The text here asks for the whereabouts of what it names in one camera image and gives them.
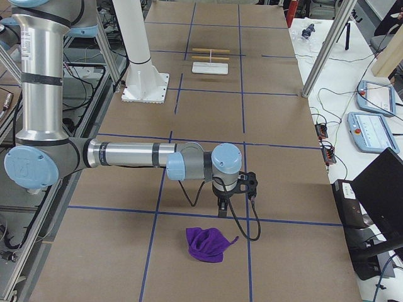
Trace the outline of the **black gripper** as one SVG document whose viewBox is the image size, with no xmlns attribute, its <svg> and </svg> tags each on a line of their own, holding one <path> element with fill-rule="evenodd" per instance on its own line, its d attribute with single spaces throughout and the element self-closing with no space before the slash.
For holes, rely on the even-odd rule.
<svg viewBox="0 0 403 302">
<path fill-rule="evenodd" d="M 217 189 L 214 185 L 212 186 L 212 190 L 214 195 L 217 197 L 217 205 L 218 205 L 218 217 L 226 218 L 227 217 L 227 204 L 230 201 L 230 198 L 236 193 L 235 189 L 230 191 L 221 191 Z"/>
</svg>

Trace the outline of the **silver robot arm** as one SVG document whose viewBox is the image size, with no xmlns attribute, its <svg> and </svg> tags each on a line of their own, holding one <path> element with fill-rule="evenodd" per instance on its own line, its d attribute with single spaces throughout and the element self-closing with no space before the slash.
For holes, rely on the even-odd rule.
<svg viewBox="0 0 403 302">
<path fill-rule="evenodd" d="M 85 168 L 163 168 L 174 181 L 211 182 L 219 216 L 232 209 L 234 194 L 247 186 L 242 155 L 222 143 L 206 152 L 194 142 L 112 143 L 70 137 L 62 127 L 63 60 L 66 35 L 96 36 L 95 1 L 13 1 L 21 28 L 23 126 L 4 168 L 17 185 L 41 189 Z"/>
</svg>

